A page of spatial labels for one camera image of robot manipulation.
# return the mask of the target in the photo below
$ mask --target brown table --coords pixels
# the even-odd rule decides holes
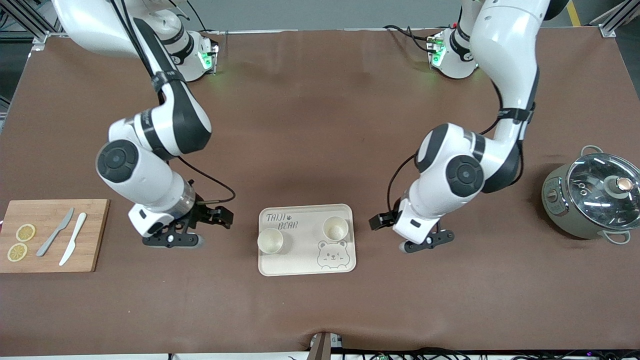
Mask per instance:
[[[231,35],[220,71],[190,84],[209,114],[209,146],[186,158],[231,184],[231,230],[199,225],[199,250],[150,249],[131,203],[97,176],[113,121],[154,106],[138,60],[51,38],[28,61],[0,138],[0,211],[10,199],[112,199],[96,271],[0,275],[0,355],[300,350],[331,331],[347,347],[640,347],[640,233],[626,246],[577,241],[552,226],[545,176],[586,144],[640,164],[640,103],[613,39],[543,29],[538,109],[520,182],[442,220],[454,242],[413,255],[390,229],[389,177],[446,121],[480,131],[498,107],[487,76],[428,69],[410,39],[382,31]],[[175,167],[204,197],[215,184]],[[406,169],[394,198],[415,179]],[[356,268],[264,277],[257,219],[270,206],[353,209]]]

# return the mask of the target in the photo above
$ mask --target wooden block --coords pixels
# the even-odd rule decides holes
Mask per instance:
[[[47,253],[38,258],[36,252],[60,225],[70,208],[74,208],[71,221],[60,231]],[[0,232],[0,273],[15,272],[92,272],[98,258],[102,232],[107,219],[109,200],[13,200],[9,202]],[[84,225],[76,238],[76,249],[63,265],[58,263],[67,249],[69,239],[80,213],[86,213]],[[9,248],[19,241],[15,232],[23,224],[36,227],[35,236],[25,242],[27,256],[15,263],[7,258]]]

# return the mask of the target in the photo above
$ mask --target white cup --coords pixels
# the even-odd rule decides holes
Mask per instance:
[[[258,235],[258,249],[265,254],[276,254],[282,250],[283,244],[284,238],[278,229],[270,227]]]
[[[349,233],[349,224],[341,217],[330,217],[324,221],[322,230],[329,240],[340,241]]]

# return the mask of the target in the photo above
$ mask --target lemon slice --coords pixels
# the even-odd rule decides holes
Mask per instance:
[[[26,244],[23,244],[23,243],[13,244],[13,246],[9,248],[9,252],[6,253],[6,257],[7,259],[9,259],[9,261],[14,263],[16,261],[20,261],[24,259],[24,257],[27,256],[27,250],[29,250],[29,248],[27,247]]]
[[[31,224],[24,224],[18,228],[18,231],[15,232],[15,238],[18,241],[29,241],[36,234],[36,227]]]

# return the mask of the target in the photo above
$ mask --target gray knife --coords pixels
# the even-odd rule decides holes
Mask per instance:
[[[64,228],[66,228],[67,225],[69,225],[69,222],[71,221],[72,216],[74,216],[74,209],[70,208],[65,218],[62,219],[62,222],[60,223],[60,225],[58,225],[58,227],[53,231],[53,234],[51,234],[51,236],[47,239],[47,241],[45,241],[45,243],[42,244],[42,246],[38,249],[38,252],[36,252],[36,256],[38,257],[43,256],[47,252],[47,250],[49,250],[51,243],[56,238],[58,233],[64,230]]]

